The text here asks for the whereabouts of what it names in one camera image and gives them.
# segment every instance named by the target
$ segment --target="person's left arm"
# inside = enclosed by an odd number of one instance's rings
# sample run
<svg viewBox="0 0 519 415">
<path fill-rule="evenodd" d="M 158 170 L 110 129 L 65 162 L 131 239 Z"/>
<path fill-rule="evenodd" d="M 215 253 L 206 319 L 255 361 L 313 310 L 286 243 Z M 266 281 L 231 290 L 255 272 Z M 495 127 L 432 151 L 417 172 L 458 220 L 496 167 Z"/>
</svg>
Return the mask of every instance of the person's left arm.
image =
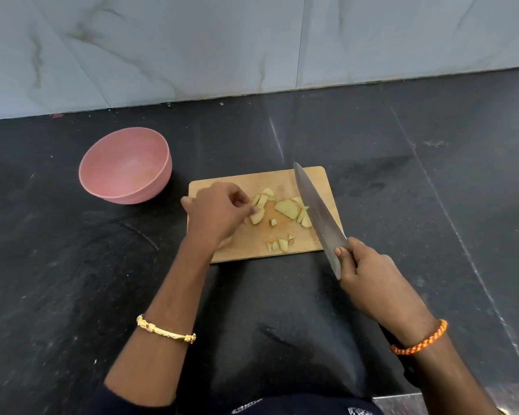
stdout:
<svg viewBox="0 0 519 415">
<path fill-rule="evenodd" d="M 189 215 L 187 235 L 144 318 L 158 328 L 191 334 L 212 255 L 255 211 L 235 184 L 214 183 L 181 203 Z M 104 384 L 136 405 L 159 407 L 175 399 L 188 344 L 136 328 Z"/>
</svg>

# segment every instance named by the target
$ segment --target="person's right arm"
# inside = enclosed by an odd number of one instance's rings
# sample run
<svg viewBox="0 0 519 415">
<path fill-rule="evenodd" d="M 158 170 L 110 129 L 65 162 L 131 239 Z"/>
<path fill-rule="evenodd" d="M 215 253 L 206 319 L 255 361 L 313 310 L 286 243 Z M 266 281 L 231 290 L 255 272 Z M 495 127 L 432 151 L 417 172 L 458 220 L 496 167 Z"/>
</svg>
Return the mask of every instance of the person's right arm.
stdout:
<svg viewBox="0 0 519 415">
<path fill-rule="evenodd" d="M 350 237 L 349 248 L 337 248 L 340 285 L 364 313 L 388 329 L 405 348 L 427 339 L 439 322 L 402 276 L 394 261 Z M 445 333 L 409 358 L 421 383 L 430 415 L 499 415 Z"/>
</svg>

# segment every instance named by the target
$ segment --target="pink bowl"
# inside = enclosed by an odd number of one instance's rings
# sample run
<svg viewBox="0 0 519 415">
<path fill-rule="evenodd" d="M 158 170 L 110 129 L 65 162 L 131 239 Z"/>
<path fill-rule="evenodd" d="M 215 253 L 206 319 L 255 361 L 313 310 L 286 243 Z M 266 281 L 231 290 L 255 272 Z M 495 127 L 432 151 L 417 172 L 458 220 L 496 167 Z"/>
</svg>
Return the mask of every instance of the pink bowl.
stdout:
<svg viewBox="0 0 519 415">
<path fill-rule="evenodd" d="M 79 165 L 79 180 L 106 201 L 139 203 L 158 195 L 172 170 L 169 146 L 159 132 L 124 128 L 90 147 Z"/>
</svg>

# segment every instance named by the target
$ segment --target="hand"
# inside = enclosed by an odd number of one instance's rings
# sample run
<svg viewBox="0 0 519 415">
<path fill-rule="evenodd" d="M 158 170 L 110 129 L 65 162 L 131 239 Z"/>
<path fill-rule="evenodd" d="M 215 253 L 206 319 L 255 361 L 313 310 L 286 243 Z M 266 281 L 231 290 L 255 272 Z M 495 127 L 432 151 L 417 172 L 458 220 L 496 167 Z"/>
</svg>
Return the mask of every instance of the hand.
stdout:
<svg viewBox="0 0 519 415">
<path fill-rule="evenodd" d="M 438 328 L 438 322 L 388 255 L 378 254 L 354 237 L 348 249 L 335 250 L 340 286 L 354 305 L 387 328 L 403 346 L 413 346 Z"/>
<path fill-rule="evenodd" d="M 183 196 L 181 204 L 189 216 L 187 237 L 210 248 L 209 252 L 257 211 L 242 189 L 227 182 L 200 189 L 195 199 Z"/>
</svg>

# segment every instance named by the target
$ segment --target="bowl rim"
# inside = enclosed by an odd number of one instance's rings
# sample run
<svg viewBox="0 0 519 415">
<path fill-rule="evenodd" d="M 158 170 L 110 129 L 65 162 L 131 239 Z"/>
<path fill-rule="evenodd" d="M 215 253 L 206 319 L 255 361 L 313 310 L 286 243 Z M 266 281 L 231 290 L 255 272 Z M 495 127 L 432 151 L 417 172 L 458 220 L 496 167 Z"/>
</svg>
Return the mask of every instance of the bowl rim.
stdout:
<svg viewBox="0 0 519 415">
<path fill-rule="evenodd" d="M 139 189 L 136 189 L 136 191 L 133 191 L 129 194 L 124 194 L 124 195 L 117 195 L 117 196 L 104 196 L 104 195 L 99 195 L 97 193 L 94 193 L 93 191 L 91 191 L 87 186 L 85 186 L 82 178 L 81 178 L 81 168 L 83 167 L 83 163 L 84 163 L 84 160 L 87 158 L 88 154 L 90 153 L 90 151 L 95 147 L 97 146 L 98 144 L 100 144 L 100 142 L 104 141 L 106 138 L 110 138 L 110 137 L 114 137 L 115 135 L 117 135 L 118 133 L 120 132 L 124 132 L 124 131 L 127 131 L 129 129 L 146 129 L 147 131 L 151 131 L 153 133 L 155 133 L 156 135 L 159 136 L 159 138 L 161 138 L 163 140 L 163 142 L 166 144 L 166 147 L 167 147 L 167 157 L 166 157 L 166 160 L 163 164 L 163 166 L 161 167 L 160 171 L 158 172 L 158 174 L 156 174 L 151 181 L 149 181 L 145 186 L 139 188 Z M 100 138 L 97 142 L 95 142 L 93 145 L 90 146 L 90 148 L 87 150 L 86 153 L 84 153 L 84 156 L 83 158 L 81 159 L 81 162 L 79 163 L 79 182 L 81 183 L 82 187 L 84 188 L 84 190 L 86 190 L 89 194 L 91 195 L 94 195 L 94 196 L 97 196 L 98 198 L 102 198 L 102 199 L 119 199 L 119 198 L 125 198 L 127 196 L 130 196 L 130 195 L 133 195 L 133 194 L 136 194 L 140 191 L 142 191 L 143 189 L 145 189 L 147 186 L 149 186 L 152 182 L 154 182 L 156 179 L 158 179 L 158 176 L 160 174 L 162 174 L 162 172 L 166 169 L 166 166 L 167 164 L 169 163 L 169 160 L 171 160 L 171 151 L 169 150 L 169 144 L 167 143 L 167 140 L 166 138 L 161 135 L 159 132 L 157 132 L 156 130 L 152 129 L 152 128 L 146 128 L 146 127 L 127 127 L 127 128 L 121 128 L 121 129 L 118 129 L 117 131 L 114 131 L 114 132 L 110 132 L 109 134 L 103 136 L 102 138 Z"/>
</svg>

